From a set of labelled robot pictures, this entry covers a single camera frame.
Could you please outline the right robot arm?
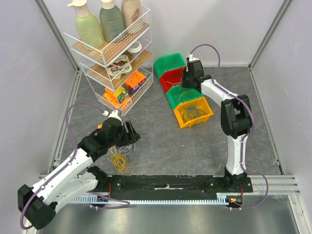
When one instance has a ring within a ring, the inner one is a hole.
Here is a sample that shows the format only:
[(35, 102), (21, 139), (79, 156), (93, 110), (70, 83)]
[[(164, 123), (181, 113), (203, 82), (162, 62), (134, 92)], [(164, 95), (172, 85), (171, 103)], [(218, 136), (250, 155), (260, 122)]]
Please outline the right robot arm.
[(220, 124), (228, 139), (228, 161), (221, 184), (229, 192), (236, 191), (248, 182), (245, 153), (248, 134), (253, 127), (248, 96), (238, 96), (213, 80), (212, 76), (204, 75), (198, 59), (187, 60), (180, 84), (183, 88), (199, 91), (220, 106)]

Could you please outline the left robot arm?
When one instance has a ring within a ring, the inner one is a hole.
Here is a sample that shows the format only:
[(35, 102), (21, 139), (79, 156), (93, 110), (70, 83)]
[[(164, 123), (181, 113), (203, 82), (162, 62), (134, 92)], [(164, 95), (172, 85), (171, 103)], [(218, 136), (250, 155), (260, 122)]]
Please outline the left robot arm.
[(67, 203), (85, 192), (101, 192), (107, 186), (106, 173), (92, 166), (113, 147), (136, 143), (140, 135), (130, 121), (108, 117), (76, 145), (74, 151), (56, 169), (32, 186), (22, 185), (17, 192), (19, 224), (23, 230), (47, 226)]

